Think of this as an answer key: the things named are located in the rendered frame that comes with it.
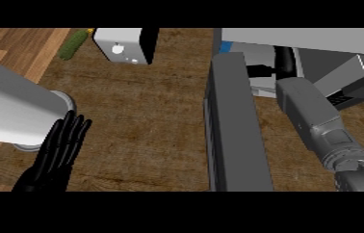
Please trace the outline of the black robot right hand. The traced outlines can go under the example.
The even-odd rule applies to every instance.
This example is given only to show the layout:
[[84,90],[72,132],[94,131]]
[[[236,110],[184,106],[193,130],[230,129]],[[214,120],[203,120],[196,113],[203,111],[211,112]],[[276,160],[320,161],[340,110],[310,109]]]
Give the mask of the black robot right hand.
[[248,75],[251,78],[271,77],[285,79],[298,76],[297,57],[294,48],[288,46],[274,46],[274,66],[249,65]]

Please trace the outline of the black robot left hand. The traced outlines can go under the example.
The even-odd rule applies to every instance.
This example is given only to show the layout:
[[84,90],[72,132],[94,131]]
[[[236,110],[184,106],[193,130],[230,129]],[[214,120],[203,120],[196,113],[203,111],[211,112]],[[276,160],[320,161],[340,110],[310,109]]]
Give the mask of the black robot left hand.
[[73,110],[52,127],[33,166],[23,173],[14,192],[64,193],[73,165],[82,150],[92,120]]

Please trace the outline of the grey microwave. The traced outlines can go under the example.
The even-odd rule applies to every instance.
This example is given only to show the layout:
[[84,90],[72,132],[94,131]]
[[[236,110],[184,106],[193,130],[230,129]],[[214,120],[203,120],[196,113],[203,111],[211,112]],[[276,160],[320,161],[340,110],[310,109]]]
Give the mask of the grey microwave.
[[292,47],[303,76],[338,106],[364,103],[364,29],[217,28],[215,54],[234,50],[224,42]]

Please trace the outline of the green cucumber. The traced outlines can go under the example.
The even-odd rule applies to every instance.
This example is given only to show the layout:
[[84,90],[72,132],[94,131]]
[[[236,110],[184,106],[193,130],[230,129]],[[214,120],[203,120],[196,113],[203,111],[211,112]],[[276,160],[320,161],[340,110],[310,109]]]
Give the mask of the green cucumber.
[[76,52],[79,51],[84,43],[88,40],[89,35],[92,34],[94,29],[79,30],[61,45],[58,50],[58,56],[63,60],[69,61],[73,57]]

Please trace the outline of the white and black toaster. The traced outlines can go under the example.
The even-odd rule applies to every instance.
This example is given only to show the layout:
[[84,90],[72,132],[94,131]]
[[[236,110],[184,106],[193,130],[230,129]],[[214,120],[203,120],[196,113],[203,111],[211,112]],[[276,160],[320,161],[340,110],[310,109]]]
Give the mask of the white and black toaster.
[[113,63],[150,65],[159,34],[159,28],[97,28],[92,38]]

